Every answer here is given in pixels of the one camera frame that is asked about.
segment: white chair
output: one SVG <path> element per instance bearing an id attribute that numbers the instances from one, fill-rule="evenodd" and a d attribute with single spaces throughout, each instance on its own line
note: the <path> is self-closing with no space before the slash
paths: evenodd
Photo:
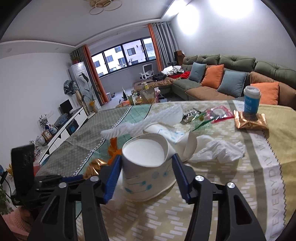
<path id="1" fill-rule="evenodd" d="M 139 73 L 141 75 L 141 79 L 146 80 L 154 75 L 154 72 L 152 70 L 152 64 L 145 64 L 143 65 L 143 72 Z"/>

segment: orange pillow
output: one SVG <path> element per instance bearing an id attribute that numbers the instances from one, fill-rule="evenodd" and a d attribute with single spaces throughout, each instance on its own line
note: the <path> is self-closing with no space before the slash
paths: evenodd
<path id="1" fill-rule="evenodd" d="M 256 83 L 256 84 L 251 84 L 251 86 L 254 86 L 260 90 L 261 92 L 260 104 L 278 104 L 278 99 L 279 99 L 279 83 L 278 82 Z"/>
<path id="2" fill-rule="evenodd" d="M 218 89 L 222 81 L 223 70 L 224 64 L 208 67 L 201 85 Z"/>

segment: green sofa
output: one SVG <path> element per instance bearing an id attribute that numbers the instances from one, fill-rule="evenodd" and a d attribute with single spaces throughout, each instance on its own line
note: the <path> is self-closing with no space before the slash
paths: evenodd
<path id="1" fill-rule="evenodd" d="M 285 66 L 281 66 L 274 63 L 269 63 L 265 61 L 256 61 L 256 58 L 247 56 L 237 56 L 237 55 L 195 55 L 185 57 L 183 59 L 183 70 L 191 71 L 194 62 L 209 65 L 220 65 L 224 64 L 224 71 L 240 71 L 247 72 L 247 78 L 244 87 L 250 85 L 250 72 L 257 72 L 272 78 L 275 81 L 282 82 L 294 90 L 296 89 L 296 71 Z M 172 83 L 172 92 L 180 96 L 184 100 L 229 100 L 235 99 L 233 96 L 228 96 L 217 92 L 216 89 L 201 86 L 200 83 L 189 79 L 179 79 Z M 289 105 L 295 109 L 296 103 L 291 103 Z"/>

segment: curtain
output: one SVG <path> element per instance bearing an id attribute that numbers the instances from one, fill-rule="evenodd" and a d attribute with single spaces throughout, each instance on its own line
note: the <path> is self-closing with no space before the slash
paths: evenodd
<path id="1" fill-rule="evenodd" d="M 104 87 L 100 81 L 98 73 L 96 72 L 96 68 L 91 59 L 91 54 L 89 52 L 89 48 L 87 45 L 84 45 L 71 53 L 73 57 L 79 57 L 81 61 L 84 62 L 86 71 L 89 75 L 89 80 L 95 90 L 96 97 L 100 103 L 100 105 L 104 105 L 106 102 L 109 102 Z"/>
<path id="2" fill-rule="evenodd" d="M 158 50 L 159 59 L 157 61 L 158 68 L 162 67 L 159 71 L 162 71 L 163 68 L 168 67 L 169 62 L 175 61 L 174 52 L 179 48 L 173 31 L 168 22 L 162 23 L 150 23 L 148 25 L 152 41 L 154 39 L 153 45 Z"/>

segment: metal bolt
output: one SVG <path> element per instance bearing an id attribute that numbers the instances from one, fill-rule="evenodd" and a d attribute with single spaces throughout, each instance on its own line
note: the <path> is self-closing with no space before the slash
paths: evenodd
<path id="1" fill-rule="evenodd" d="M 205 178 L 204 178 L 203 176 L 200 176 L 200 175 L 197 175 L 197 176 L 195 177 L 195 180 L 196 180 L 196 181 L 199 181 L 199 182 L 202 182 L 204 179 L 205 179 Z"/>
<path id="2" fill-rule="evenodd" d="M 232 183 L 232 182 L 229 182 L 229 183 L 227 183 L 227 186 L 228 186 L 229 188 L 234 188 L 234 187 L 235 187 L 235 184 Z"/>
<path id="3" fill-rule="evenodd" d="M 92 182 L 96 182 L 96 181 L 99 180 L 99 177 L 98 177 L 98 176 L 92 176 L 92 177 L 90 178 L 90 180 L 91 180 Z"/>
<path id="4" fill-rule="evenodd" d="M 65 188 L 67 186 L 67 183 L 60 183 L 59 188 Z"/>

